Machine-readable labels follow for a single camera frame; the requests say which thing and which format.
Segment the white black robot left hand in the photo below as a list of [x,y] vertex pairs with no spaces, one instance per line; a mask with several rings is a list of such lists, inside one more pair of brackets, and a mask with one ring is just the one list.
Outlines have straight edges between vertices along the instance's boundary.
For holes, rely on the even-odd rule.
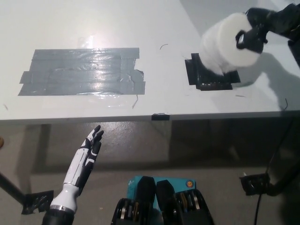
[[62,191],[53,199],[50,209],[76,213],[77,198],[81,195],[93,170],[101,148],[103,133],[101,126],[98,125],[84,139],[68,168]]

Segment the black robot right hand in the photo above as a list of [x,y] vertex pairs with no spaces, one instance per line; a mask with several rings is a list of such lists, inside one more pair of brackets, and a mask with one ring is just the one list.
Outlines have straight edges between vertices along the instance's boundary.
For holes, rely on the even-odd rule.
[[246,12],[251,30],[240,30],[236,35],[238,49],[262,53],[268,32],[283,36],[292,42],[300,38],[300,6],[293,3],[280,11],[252,7]]

